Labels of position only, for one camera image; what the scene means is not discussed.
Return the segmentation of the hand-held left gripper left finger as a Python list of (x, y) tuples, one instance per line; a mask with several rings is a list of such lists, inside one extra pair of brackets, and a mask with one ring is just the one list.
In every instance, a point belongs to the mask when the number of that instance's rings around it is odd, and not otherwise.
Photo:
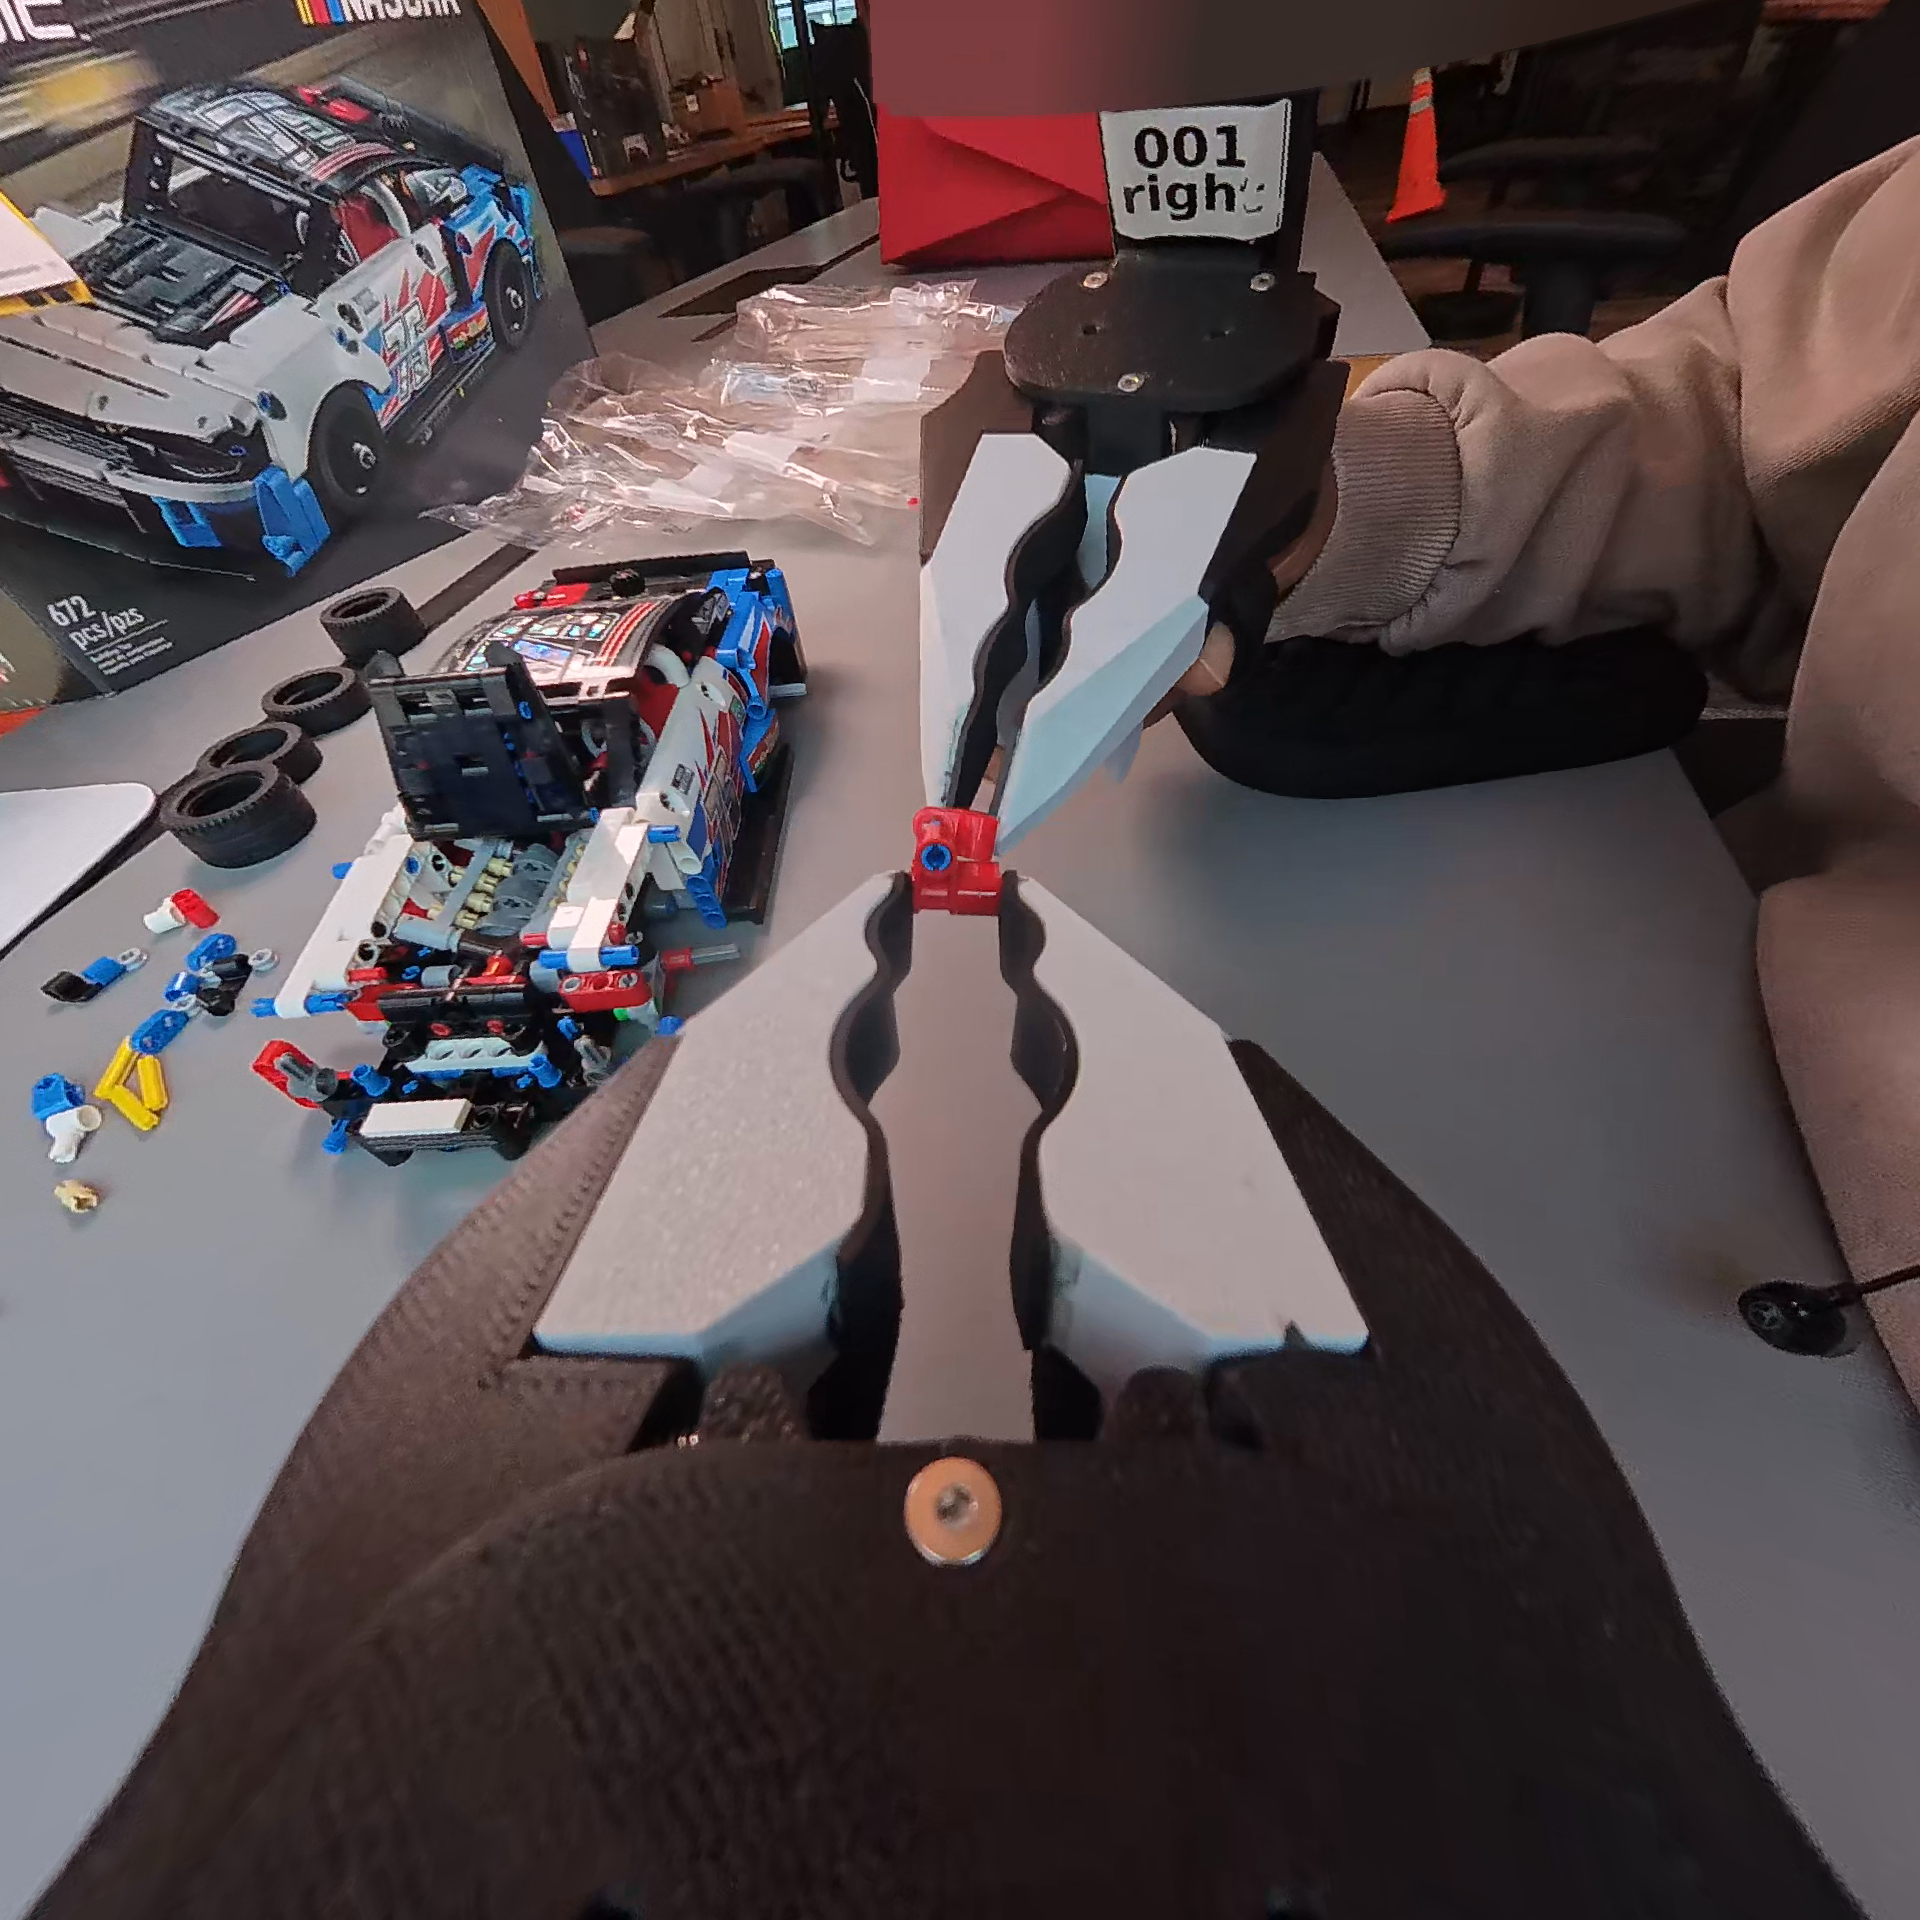
[(534, 1318), (543, 1353), (892, 1364), (874, 1093), (912, 937), (907, 878), (871, 876), (685, 1021)]

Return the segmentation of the person's right hand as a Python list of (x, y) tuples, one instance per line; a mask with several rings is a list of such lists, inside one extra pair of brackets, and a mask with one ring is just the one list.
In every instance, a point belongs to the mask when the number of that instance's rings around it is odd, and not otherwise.
[[(1322, 544), (1332, 535), (1334, 509), (1337, 509), (1334, 481), (1332, 481), (1332, 470), (1326, 470), (1306, 529), (1265, 563), (1276, 604), (1284, 604), (1300, 588), (1300, 581), (1308, 575), (1308, 568), (1317, 566)], [(1209, 630), (1196, 662), (1185, 668), (1185, 676), (1178, 676), (1178, 683), (1158, 703), (1154, 715), (1165, 715), (1190, 699), (1216, 695), (1232, 678), (1234, 656), (1238, 656), (1238, 637), (1224, 623), (1215, 623)]]

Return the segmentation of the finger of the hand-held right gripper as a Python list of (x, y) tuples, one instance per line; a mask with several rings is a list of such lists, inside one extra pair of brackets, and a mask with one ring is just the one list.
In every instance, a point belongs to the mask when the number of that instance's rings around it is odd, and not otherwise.
[(1065, 661), (1026, 705), (999, 779), (999, 857), (1095, 774), (1126, 774), (1141, 721), (1202, 656), (1202, 577), (1253, 465), (1250, 451), (1181, 451), (1116, 487), (1116, 558), (1067, 615)]
[(1085, 468), (1035, 433), (981, 433), (920, 568), (926, 806), (972, 806), (1029, 668), (1032, 610), (1085, 535)]

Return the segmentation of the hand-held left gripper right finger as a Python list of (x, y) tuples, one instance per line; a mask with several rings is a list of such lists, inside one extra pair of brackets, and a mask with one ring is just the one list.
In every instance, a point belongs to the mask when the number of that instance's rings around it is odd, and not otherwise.
[(1010, 1282), (1029, 1353), (1096, 1391), (1302, 1345), (1360, 1308), (1224, 1029), (1044, 884), (1001, 882), (1018, 1151)]

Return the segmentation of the person's right forearm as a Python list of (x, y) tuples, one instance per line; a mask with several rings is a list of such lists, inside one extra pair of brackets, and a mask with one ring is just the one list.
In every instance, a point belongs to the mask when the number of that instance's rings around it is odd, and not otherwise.
[(1917, 141), (1605, 339), (1421, 351), (1343, 404), (1332, 525), (1271, 640), (1411, 656), (1654, 626), (1809, 703), (1917, 703)]

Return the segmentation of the black toy tyre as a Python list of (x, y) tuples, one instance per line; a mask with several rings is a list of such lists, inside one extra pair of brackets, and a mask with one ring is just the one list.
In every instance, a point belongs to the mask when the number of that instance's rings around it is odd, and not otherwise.
[(314, 735), (305, 735), (293, 721), (260, 717), (250, 729), (238, 729), (238, 733), (229, 733), (218, 741), (213, 741), (199, 753), (197, 771), (213, 774), (213, 771), (236, 771), (236, 766), (249, 766), (249, 765), (275, 766), (287, 779), (302, 784), (324, 766), (324, 749)]
[(210, 868), (250, 868), (299, 846), (316, 809), (269, 760), (197, 771), (157, 804), (157, 827)]
[(367, 685), (350, 662), (299, 668), (260, 695), (260, 715), (311, 738), (346, 733), (373, 710)]
[(428, 623), (414, 601), (387, 586), (353, 588), (324, 604), (321, 626), (353, 668), (366, 668), (379, 656), (397, 661), (418, 650), (428, 637)]

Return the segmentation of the clear plastic bag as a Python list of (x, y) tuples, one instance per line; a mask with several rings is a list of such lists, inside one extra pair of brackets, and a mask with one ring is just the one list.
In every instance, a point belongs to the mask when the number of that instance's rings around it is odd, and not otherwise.
[(424, 515), (521, 544), (777, 518), (871, 544), (920, 509), (920, 424), (1016, 315), (972, 278), (758, 291), (694, 372), (569, 370), (519, 475)]

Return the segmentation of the grey desk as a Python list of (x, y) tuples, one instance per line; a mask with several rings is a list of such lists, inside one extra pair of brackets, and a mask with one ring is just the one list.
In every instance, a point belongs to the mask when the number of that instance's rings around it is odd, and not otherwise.
[[(1256, 1040), (1543, 1317), (1653, 1502), (1764, 1756), (1874, 1916), (1917, 1916), (1917, 1308), (1883, 1357), (1781, 1357), (1735, 1268), (1827, 1270), (1836, 1226), (1766, 1033), (1758, 894), (1677, 765), (1397, 799), (1272, 799), (1147, 738), (1016, 853)], [(150, 1138), (105, 1116), (50, 1197), (27, 1098), (92, 1081), (180, 967), (35, 980), (129, 933), (150, 846), (4, 959), (4, 1916), (63, 1868), (172, 1697), (240, 1533), (414, 1261), (508, 1166), (324, 1156), (250, 1073), (350, 1020), (191, 1021)]]

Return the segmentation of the dark printed box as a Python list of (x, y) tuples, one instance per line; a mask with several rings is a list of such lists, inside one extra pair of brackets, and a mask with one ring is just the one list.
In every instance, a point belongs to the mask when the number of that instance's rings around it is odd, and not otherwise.
[(4, 710), (459, 533), (586, 322), (480, 4), (4, 4)]

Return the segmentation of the black office chair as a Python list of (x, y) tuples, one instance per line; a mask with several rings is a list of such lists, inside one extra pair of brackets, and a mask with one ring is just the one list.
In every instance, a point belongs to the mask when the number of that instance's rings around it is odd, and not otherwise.
[(1421, 211), (1382, 234), (1383, 260), (1455, 258), (1455, 291), (1422, 293), (1412, 315), (1434, 343), (1473, 343), (1504, 330), (1585, 334), (1605, 282), (1676, 254), (1689, 228), (1663, 211), (1603, 207), (1598, 188), (1654, 159), (1646, 134), (1508, 138), (1464, 150), (1435, 180), (1482, 182), (1468, 211)]

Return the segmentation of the toy brick race car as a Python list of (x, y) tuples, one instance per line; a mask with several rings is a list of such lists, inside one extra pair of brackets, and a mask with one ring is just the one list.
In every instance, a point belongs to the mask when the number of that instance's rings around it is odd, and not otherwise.
[(551, 572), (431, 665), (361, 665), (395, 806), (339, 868), (260, 1020), (353, 1015), (379, 1057), (269, 1040), (250, 1072), (327, 1152), (521, 1156), (671, 1033), (777, 876), (805, 691), (783, 575), (743, 553)]

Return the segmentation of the person's beige hoodie torso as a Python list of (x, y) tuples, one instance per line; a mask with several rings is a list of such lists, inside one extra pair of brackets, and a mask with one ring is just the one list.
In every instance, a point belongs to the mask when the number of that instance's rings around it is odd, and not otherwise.
[(1721, 816), (1758, 894), (1755, 971), (1850, 1280), (1917, 1268), (1917, 422), (1793, 481), (1854, 500), (1817, 568), (1781, 765)]

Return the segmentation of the orange traffic cone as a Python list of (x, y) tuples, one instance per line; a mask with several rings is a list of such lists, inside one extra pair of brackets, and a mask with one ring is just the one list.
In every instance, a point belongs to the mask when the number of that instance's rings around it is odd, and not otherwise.
[(1405, 138), (1397, 159), (1397, 188), (1383, 211), (1388, 225), (1428, 219), (1446, 207), (1434, 107), (1434, 68), (1421, 65), (1411, 75), (1411, 99), (1405, 110)]

